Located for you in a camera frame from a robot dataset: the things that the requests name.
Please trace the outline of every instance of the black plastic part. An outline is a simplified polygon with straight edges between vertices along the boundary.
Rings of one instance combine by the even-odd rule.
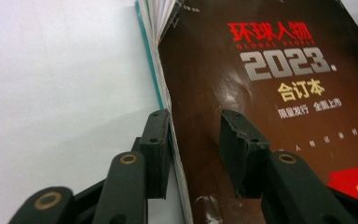
[[[91,223],[97,203],[103,191],[104,180],[78,193],[75,196],[76,224]]]
[[[74,218],[74,197],[70,189],[52,187],[29,197],[10,224],[66,224]]]
[[[141,153],[125,152],[113,158],[92,223],[147,223],[145,158]]]
[[[147,199],[166,197],[172,150],[168,141],[170,116],[167,109],[150,114],[139,148],[146,160]]]
[[[223,110],[219,150],[236,195],[260,198],[269,141],[242,114]]]
[[[357,223],[297,155],[271,153],[266,176],[262,209],[268,224]]]

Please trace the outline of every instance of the book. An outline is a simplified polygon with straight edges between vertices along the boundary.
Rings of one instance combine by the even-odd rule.
[[[358,167],[358,28],[340,1],[187,0],[159,40],[146,0],[139,6],[172,112],[187,223],[264,223],[259,200],[235,197],[219,157],[222,109],[245,115],[271,151],[296,153],[325,184]]]

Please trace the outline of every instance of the white table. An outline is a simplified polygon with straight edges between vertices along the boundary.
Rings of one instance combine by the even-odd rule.
[[[0,223],[104,179],[158,110],[133,0],[0,0]],[[184,223],[173,170],[149,223]]]

